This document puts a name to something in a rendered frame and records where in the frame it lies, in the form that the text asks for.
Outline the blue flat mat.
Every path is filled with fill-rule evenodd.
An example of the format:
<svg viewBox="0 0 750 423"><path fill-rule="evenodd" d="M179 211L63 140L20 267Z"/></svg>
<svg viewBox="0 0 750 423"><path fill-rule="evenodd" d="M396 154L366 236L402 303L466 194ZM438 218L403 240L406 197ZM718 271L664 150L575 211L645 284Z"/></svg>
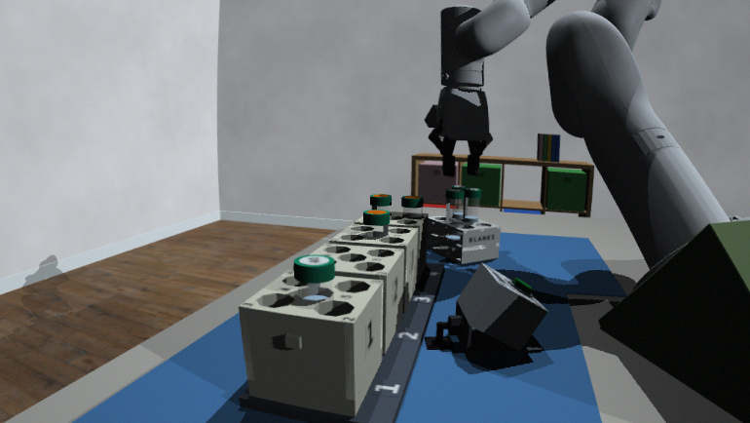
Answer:
<svg viewBox="0 0 750 423"><path fill-rule="evenodd" d="M548 311L541 352L466 357L448 329L455 349L428 350L481 262ZM588 238L501 232L499 258L427 263L445 268L395 423L602 423L567 294L627 295ZM238 313L72 423L309 423L241 407L247 388Z"/></svg>

